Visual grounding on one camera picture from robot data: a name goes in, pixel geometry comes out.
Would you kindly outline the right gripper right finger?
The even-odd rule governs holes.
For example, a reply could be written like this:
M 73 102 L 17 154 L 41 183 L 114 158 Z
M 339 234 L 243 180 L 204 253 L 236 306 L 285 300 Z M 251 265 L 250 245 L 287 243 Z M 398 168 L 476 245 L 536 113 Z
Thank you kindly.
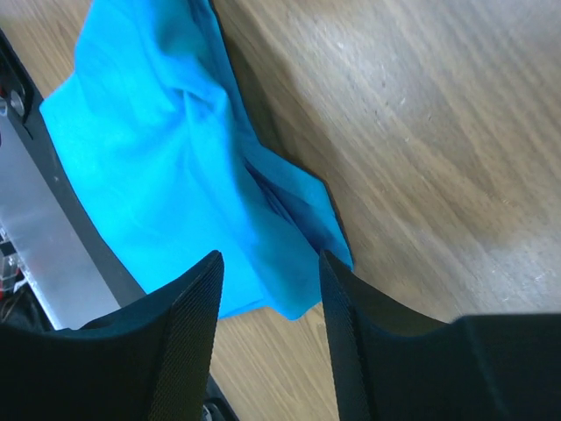
M 559 419 L 559 315 L 443 323 L 373 288 L 332 253 L 319 267 L 341 419 Z

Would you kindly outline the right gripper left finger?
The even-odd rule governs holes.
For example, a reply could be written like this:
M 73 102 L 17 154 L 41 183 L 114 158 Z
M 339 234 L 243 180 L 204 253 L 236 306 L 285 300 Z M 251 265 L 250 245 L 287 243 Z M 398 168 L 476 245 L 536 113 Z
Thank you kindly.
M 199 420 L 224 260 L 77 330 L 1 328 L 4 420 Z

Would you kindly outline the teal t shirt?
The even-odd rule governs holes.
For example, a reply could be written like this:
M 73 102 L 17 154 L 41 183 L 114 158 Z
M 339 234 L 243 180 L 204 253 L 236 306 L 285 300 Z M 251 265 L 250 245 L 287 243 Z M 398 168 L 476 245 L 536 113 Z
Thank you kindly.
M 322 181 L 263 146 L 207 1 L 95 1 L 40 107 L 93 225 L 146 293 L 224 257 L 223 318 L 320 302 L 350 248 Z

